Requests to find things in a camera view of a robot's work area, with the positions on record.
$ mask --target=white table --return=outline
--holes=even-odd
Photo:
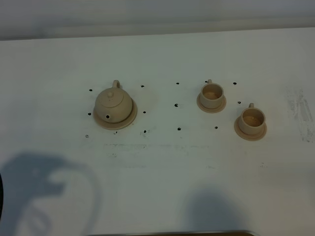
[[[0,235],[314,234],[314,28],[3,41],[0,76]],[[117,133],[88,115],[115,79],[138,105]],[[250,102],[257,142],[233,129]]]

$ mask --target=white wall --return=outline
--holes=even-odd
[[[0,37],[309,27],[313,17],[313,0],[0,0]]]

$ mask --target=teapot lid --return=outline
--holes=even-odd
[[[116,107],[124,98],[123,90],[120,88],[108,88],[102,91],[96,98],[104,107]]]

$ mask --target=ceramic tea set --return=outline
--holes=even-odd
[[[197,97],[198,107],[207,113],[218,113],[226,106],[223,88],[212,80],[202,87]],[[121,88],[118,80],[111,88],[102,91],[96,98],[93,117],[105,129],[118,130],[130,125],[137,116],[137,105]],[[262,139],[267,131],[264,113],[251,103],[235,120],[235,132],[243,139]]]

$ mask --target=teapot handle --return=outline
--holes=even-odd
[[[114,80],[113,82],[113,88],[119,88],[120,89],[120,83],[118,80]]]

